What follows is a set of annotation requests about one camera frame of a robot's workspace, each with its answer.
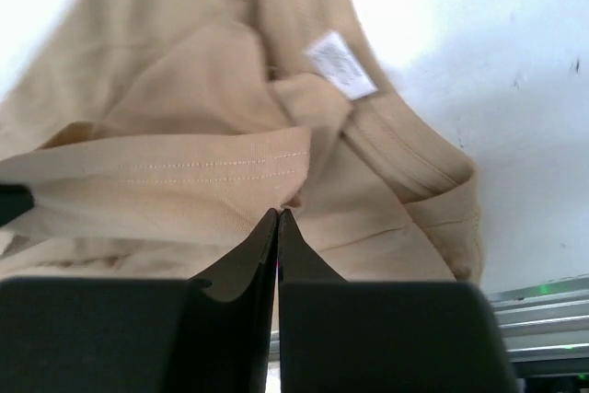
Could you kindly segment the beige t shirt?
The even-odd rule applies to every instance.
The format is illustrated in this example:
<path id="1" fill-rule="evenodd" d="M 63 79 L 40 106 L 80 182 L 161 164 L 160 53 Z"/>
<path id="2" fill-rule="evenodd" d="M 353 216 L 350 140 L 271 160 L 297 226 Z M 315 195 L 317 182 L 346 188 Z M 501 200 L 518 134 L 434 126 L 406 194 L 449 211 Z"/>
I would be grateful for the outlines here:
<path id="1" fill-rule="evenodd" d="M 1 274 L 189 278 L 290 209 L 353 280 L 478 283 L 473 162 L 352 0 L 77 0 L 1 106 Z"/>

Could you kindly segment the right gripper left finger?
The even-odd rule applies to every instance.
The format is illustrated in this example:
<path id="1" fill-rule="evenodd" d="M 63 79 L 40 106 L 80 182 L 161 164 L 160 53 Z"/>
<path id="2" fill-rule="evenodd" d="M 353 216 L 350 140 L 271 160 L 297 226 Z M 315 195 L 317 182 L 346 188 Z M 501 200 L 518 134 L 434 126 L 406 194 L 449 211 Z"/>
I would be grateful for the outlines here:
<path id="1" fill-rule="evenodd" d="M 263 391 L 277 227 L 271 210 L 186 280 L 4 280 L 2 390 Z"/>

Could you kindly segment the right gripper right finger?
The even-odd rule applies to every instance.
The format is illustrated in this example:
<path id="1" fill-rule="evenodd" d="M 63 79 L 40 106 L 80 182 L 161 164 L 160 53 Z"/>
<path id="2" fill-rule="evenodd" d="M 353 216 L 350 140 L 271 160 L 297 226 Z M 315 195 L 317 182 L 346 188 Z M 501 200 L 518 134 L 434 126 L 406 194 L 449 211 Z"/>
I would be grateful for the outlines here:
<path id="1" fill-rule="evenodd" d="M 285 392 L 515 392 L 491 306 L 470 283 L 349 282 L 278 227 Z"/>

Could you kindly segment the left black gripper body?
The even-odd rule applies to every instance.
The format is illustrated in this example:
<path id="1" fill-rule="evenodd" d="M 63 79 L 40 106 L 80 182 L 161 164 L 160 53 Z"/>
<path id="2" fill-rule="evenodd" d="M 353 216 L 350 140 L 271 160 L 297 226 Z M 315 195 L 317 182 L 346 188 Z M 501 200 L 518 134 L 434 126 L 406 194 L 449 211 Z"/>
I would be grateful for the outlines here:
<path id="1" fill-rule="evenodd" d="M 35 206 L 34 197 L 27 186 L 0 185 L 0 226 L 4 227 Z"/>

